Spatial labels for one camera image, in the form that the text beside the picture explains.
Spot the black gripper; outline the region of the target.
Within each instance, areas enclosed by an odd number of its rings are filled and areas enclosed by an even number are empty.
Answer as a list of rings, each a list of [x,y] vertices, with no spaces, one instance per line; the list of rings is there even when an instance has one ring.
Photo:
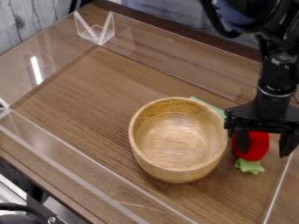
[[[287,157],[299,145],[299,108],[291,105],[296,87],[271,88],[256,86],[252,101],[224,110],[224,128],[234,131],[235,143],[242,153],[248,152],[248,132],[263,131],[280,134],[279,157]]]

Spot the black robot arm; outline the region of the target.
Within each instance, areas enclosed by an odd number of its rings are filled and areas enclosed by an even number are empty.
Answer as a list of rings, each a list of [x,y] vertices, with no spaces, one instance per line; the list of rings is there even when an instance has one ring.
[[[248,133],[276,133],[279,156],[299,146],[299,108],[291,104],[299,87],[299,0],[199,0],[216,32],[234,39],[256,36],[262,67],[256,96],[227,108],[224,128],[248,152]]]

